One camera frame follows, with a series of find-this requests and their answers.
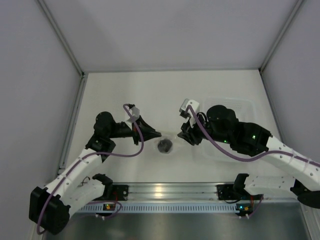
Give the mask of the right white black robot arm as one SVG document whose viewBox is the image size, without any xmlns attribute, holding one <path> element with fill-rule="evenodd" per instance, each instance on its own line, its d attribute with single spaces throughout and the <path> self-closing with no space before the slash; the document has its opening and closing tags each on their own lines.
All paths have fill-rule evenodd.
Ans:
<svg viewBox="0 0 320 240">
<path fill-rule="evenodd" d="M 214 105 L 206 113 L 198 109 L 195 101 L 180 107 L 180 116 L 187 122 L 182 124 L 179 138 L 192 146 L 207 140 L 231 159 L 243 163 L 263 160 L 287 174 L 271 177 L 239 173 L 232 186 L 235 196 L 281 196 L 319 209 L 319 163 L 288 147 L 262 126 L 239 121 L 232 109 L 223 105 Z"/>
</svg>

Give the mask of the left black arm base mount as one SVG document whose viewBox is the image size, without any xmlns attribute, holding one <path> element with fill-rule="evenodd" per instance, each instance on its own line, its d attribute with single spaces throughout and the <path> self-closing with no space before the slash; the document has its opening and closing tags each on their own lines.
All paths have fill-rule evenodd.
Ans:
<svg viewBox="0 0 320 240">
<path fill-rule="evenodd" d="M 110 199 L 113 201 L 127 201 L 129 186 L 126 184 L 116 184 L 112 186 Z"/>
</svg>

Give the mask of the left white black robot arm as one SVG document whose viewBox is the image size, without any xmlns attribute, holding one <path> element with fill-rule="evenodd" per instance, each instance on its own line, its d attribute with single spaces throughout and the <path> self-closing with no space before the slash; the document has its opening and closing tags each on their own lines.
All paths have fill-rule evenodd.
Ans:
<svg viewBox="0 0 320 240">
<path fill-rule="evenodd" d="M 110 200 L 113 180 L 97 173 L 88 183 L 81 182 L 100 167 L 109 156 L 114 156 L 114 139 L 131 138 L 137 146 L 160 138 L 162 134 L 148 125 L 132 104 L 125 105 L 126 121 L 116 122 L 110 112 L 103 111 L 95 118 L 93 135 L 74 162 L 44 187 L 37 186 L 30 194 L 29 219 L 36 224 L 37 234 L 45 231 L 60 233 L 79 209 L 93 200 Z"/>
</svg>

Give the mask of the black fake food piece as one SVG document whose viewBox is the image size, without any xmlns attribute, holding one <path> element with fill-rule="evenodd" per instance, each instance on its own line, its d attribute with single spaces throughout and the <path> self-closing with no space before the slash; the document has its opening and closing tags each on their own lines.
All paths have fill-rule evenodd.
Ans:
<svg viewBox="0 0 320 240">
<path fill-rule="evenodd" d="M 157 144 L 157 149 L 160 153 L 168 154 L 173 148 L 173 142 L 170 139 L 161 139 Z"/>
</svg>

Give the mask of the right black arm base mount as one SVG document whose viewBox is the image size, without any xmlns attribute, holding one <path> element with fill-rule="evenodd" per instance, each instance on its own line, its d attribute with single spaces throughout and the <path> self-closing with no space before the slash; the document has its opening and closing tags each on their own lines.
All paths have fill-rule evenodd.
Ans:
<svg viewBox="0 0 320 240">
<path fill-rule="evenodd" d="M 219 200 L 227 202 L 234 202 L 238 200 L 238 197 L 233 189 L 233 184 L 218 184 L 216 189 Z"/>
</svg>

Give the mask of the clear zip top bag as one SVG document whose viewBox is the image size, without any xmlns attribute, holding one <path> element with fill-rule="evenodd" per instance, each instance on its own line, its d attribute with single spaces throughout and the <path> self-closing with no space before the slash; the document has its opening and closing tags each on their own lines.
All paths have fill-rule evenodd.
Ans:
<svg viewBox="0 0 320 240">
<path fill-rule="evenodd" d="M 153 141 L 153 148 L 162 155 L 176 155 L 185 147 L 183 139 L 176 132 L 163 132 L 161 137 Z"/>
</svg>

